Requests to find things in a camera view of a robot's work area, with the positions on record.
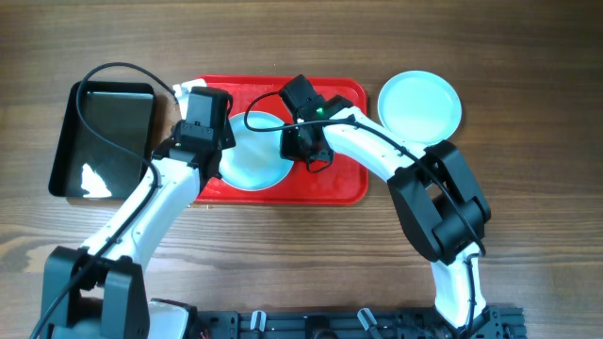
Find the white plate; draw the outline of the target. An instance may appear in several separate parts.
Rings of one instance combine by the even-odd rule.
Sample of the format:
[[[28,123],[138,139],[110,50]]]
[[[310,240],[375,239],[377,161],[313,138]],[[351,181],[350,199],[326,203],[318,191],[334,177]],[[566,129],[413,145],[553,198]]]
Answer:
[[[248,129],[243,112],[234,115],[230,123],[236,146],[222,152],[222,180],[243,191],[265,190],[283,181],[294,162],[280,156],[282,133]]]
[[[463,118],[454,87],[437,74],[407,71],[390,78],[377,101],[384,128],[406,141],[434,145],[451,137]]]

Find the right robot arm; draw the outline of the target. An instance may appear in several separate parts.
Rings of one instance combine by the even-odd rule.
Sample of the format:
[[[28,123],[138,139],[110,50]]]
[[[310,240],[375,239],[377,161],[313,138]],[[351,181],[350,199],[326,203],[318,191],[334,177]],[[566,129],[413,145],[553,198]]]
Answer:
[[[283,127],[281,156],[330,166],[342,154],[384,180],[405,236],[432,265],[436,311],[454,337],[473,335],[485,322],[478,261],[491,209],[460,151],[445,140],[403,141],[350,100],[325,99],[302,75],[278,95],[293,119]]]

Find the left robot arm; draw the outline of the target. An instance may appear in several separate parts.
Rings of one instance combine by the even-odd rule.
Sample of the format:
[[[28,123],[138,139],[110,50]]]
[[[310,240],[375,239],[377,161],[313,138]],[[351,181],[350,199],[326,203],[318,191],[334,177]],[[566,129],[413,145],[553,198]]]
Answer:
[[[196,338],[193,306],[148,300],[143,273],[181,212],[219,175],[234,146],[231,94],[194,87],[187,114],[154,151],[146,177],[113,218],[79,248],[47,258],[34,338]]]

